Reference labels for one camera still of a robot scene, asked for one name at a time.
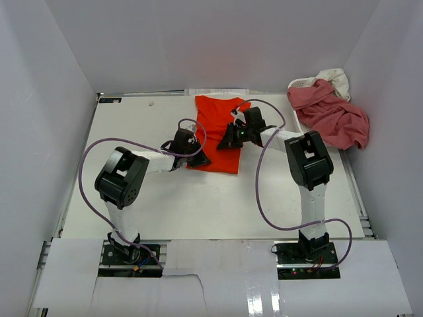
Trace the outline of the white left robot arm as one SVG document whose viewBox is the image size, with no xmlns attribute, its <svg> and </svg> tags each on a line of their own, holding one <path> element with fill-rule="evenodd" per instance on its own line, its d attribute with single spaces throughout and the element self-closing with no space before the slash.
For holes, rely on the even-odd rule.
<svg viewBox="0 0 423 317">
<path fill-rule="evenodd" d="M 211 160 L 195 133 L 179 128 L 174 139 L 162 144 L 157 151 L 137 152 L 116 147 L 98 174 L 95 190 L 113 224 L 108 241 L 124 263 L 131 264 L 139 258 L 140 236 L 131 205 L 140 193 L 144 178 L 156 172 L 174 171 L 184 164 L 202 167 L 211 164 Z"/>
</svg>

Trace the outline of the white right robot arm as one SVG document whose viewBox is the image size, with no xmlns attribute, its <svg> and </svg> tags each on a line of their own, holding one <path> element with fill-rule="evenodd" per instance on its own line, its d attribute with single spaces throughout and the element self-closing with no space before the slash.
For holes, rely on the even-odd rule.
<svg viewBox="0 0 423 317">
<path fill-rule="evenodd" d="M 333 163 L 316 131 L 298 133 L 286 131 L 282 126 L 266 125 L 259 108 L 253 107 L 231 111 L 233 122 L 227 125 L 218 150 L 240 149 L 245 142 L 262 147 L 255 174 L 255 196 L 258 210 L 264 221 L 280 231 L 297 230 L 298 254 L 306 263 L 317 261 L 323 249 L 329 245 L 329 234 L 325 225 L 325 192 Z M 266 149 L 284 152 L 293 181 L 298 185 L 301 198 L 301 224 L 296 227 L 279 227 L 266 217 L 259 198 L 259 174 Z"/>
</svg>

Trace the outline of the orange t shirt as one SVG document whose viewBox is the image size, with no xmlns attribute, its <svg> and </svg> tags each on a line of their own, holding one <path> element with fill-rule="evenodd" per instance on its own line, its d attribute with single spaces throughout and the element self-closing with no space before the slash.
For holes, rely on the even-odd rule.
<svg viewBox="0 0 423 317">
<path fill-rule="evenodd" d="M 240 149 L 218 150 L 217 146 L 225 135 L 227 124 L 233 122 L 231 111 L 240 108 L 241 112 L 250 108 L 250 103 L 241 98 L 216 99 L 208 96 L 196 96 L 196 137 L 204 145 L 203 152 L 210 164 L 197 167 L 205 172 L 237 174 L 241 157 Z"/>
</svg>

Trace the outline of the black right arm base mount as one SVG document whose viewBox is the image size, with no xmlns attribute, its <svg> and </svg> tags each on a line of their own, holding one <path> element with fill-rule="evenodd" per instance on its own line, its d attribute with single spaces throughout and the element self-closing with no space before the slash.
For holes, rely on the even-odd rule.
<svg viewBox="0 0 423 317">
<path fill-rule="evenodd" d="M 338 257 L 332 242 L 314 254 L 308 254 L 298 242 L 275 243 L 271 253 L 276 256 L 280 281 L 340 279 Z"/>
</svg>

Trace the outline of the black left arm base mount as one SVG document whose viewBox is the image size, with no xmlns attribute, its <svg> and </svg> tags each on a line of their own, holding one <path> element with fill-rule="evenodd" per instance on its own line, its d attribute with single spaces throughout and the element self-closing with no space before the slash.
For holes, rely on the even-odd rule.
<svg viewBox="0 0 423 317">
<path fill-rule="evenodd" d="M 119 278 L 160 278 L 163 270 L 145 248 L 129 247 L 125 254 L 109 242 L 102 247 L 98 267 L 99 277 Z"/>
</svg>

